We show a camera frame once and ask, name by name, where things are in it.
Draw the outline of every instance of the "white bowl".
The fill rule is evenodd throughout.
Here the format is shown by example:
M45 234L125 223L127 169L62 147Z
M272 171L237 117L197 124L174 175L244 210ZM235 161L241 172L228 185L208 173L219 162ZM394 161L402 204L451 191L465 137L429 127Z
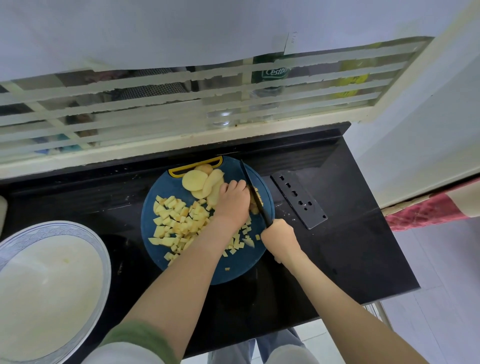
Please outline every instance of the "white bowl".
M110 289L107 249L86 226L50 221L0 243L0 363L67 360Z

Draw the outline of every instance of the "person's left hand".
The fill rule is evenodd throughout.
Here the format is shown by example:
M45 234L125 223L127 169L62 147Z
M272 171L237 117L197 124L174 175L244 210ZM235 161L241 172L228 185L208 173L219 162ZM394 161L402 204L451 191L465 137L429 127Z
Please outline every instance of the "person's left hand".
M250 190L244 180L231 181L220 186L220 196L215 206L214 218L223 219L237 231L248 219Z

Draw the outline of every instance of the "patterned bowl rim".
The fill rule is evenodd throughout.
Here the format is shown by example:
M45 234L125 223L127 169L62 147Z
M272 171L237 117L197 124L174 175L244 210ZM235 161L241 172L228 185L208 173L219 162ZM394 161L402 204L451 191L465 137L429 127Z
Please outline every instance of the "patterned bowl rim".
M39 230L41 230L42 228L45 228L45 230L43 231L43 235L40 235ZM98 322L100 315L103 312L103 309L105 308L108 293L110 290L111 280L110 256L108 254L107 247L103 243L102 239L100 239L100 237L94 231L92 231L85 225L73 221L55 220L32 225L28 228L16 232L15 234L9 236L8 238L0 242L0 271L15 255L17 255L26 247L44 238L57 235L70 235L82 238L88 243L90 243L98 253L103 270L102 288L100 291L100 297L98 298L98 302L89 319L85 322L84 326L69 342L67 342L62 347L43 357L28 361L12 361L0 357L0 361L4 363L61 364L65 362L88 338L88 336L94 329L96 323Z

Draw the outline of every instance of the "green sleeve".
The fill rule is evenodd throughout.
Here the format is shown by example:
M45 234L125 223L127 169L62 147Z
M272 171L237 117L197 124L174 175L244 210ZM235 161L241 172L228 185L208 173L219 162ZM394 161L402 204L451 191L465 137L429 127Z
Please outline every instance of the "green sleeve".
M158 330L143 321L127 321L108 332L100 346L113 342L129 342L155 353L165 364L179 364L172 348Z

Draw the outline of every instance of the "floor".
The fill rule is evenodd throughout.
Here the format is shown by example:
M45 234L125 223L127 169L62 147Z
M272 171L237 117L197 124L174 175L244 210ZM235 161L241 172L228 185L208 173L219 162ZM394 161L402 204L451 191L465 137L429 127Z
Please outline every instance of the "floor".
M295 329L305 346L315 355L320 363L345 364L322 320L318 319L308 322L296 326ZM181 364L206 364L206 362L207 354L202 354L184 359L181 361ZM252 364L262 363L260 352L255 345Z
M431 364L480 358L480 218L396 232L421 286L382 301L393 327Z

